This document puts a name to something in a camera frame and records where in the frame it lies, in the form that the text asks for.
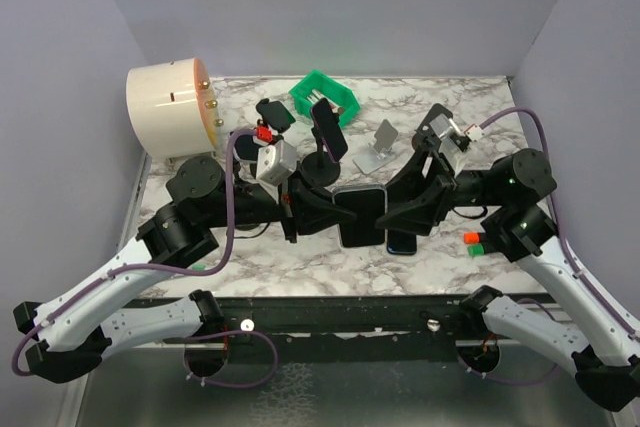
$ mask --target gray floor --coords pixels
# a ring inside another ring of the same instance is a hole
[[[530,379],[549,368],[528,349],[504,350],[504,376]],[[231,379],[262,372],[233,366],[224,373]],[[613,421],[564,374],[542,386],[512,388],[465,374],[458,364],[288,364],[261,389],[231,391],[187,382],[178,349],[134,349],[91,375],[78,425],[599,427]]]

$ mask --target gray wall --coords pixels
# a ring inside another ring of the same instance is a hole
[[[115,0],[151,63],[213,74],[515,74],[556,0]]]
[[[513,84],[547,128],[571,243],[636,316],[639,33],[640,0],[559,0]]]
[[[14,377],[11,310],[115,252],[141,148],[126,113],[142,53],[113,0],[0,0],[0,423],[49,427],[63,387]]]

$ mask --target marble tabletop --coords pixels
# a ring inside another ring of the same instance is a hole
[[[414,130],[434,103],[449,108],[462,127],[479,124],[513,106],[503,77],[336,80],[355,93],[361,110],[344,128],[349,151],[341,162],[342,174],[335,186],[386,183],[411,156]],[[288,94],[298,81],[299,78],[294,77],[213,78],[225,128],[254,126],[258,119],[256,103],[266,97],[280,100],[297,119],[285,139],[298,148],[301,158],[314,151],[311,121],[295,112]],[[374,132],[384,119],[399,131],[394,144],[397,158],[365,176],[353,158],[373,140]],[[496,158],[525,146],[518,117],[507,116],[491,127],[490,135],[474,144],[466,168],[487,168]],[[140,224],[170,201],[164,185],[179,165],[179,161],[152,162],[142,198]],[[461,210],[474,213],[473,209]],[[470,258],[462,236],[478,229],[479,221],[450,213],[428,238],[418,237],[416,255],[394,256],[387,253],[384,245],[341,248],[337,227],[299,237],[297,244],[289,244],[280,225],[273,224],[257,239],[236,240],[231,260],[219,274],[206,278],[176,277],[157,284],[143,296],[182,297],[195,289],[211,290],[219,296],[463,294],[483,284],[507,293],[543,291],[533,278],[499,254]],[[213,232],[223,246],[225,229]],[[201,263],[215,265],[221,251],[222,248],[212,252]]]

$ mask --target green plastic tray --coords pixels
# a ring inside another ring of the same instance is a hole
[[[311,118],[312,104],[307,100],[307,97],[311,95],[313,89],[319,90],[329,100],[344,108],[344,112],[340,115],[340,127],[347,125],[360,110],[360,104],[358,104],[356,96],[353,95],[351,90],[327,77],[319,70],[312,70],[309,75],[289,91],[293,97],[296,112],[305,117]]]

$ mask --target black cable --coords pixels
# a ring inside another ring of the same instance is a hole
[[[460,212],[458,212],[456,209],[453,209],[453,212],[456,215],[459,215],[460,217],[462,217],[463,219],[478,220],[478,219],[485,218],[487,216],[487,214],[489,213],[489,209],[487,209],[486,206],[482,206],[482,213],[478,214],[478,215],[464,215],[464,214],[461,214]]]
[[[235,240],[245,240],[245,239],[255,239],[257,237],[260,237],[262,234],[264,234],[267,229],[269,228],[269,226],[271,225],[271,222],[267,222],[264,227],[262,228],[262,230],[260,232],[258,232],[255,235],[243,235],[240,237],[234,237]]]

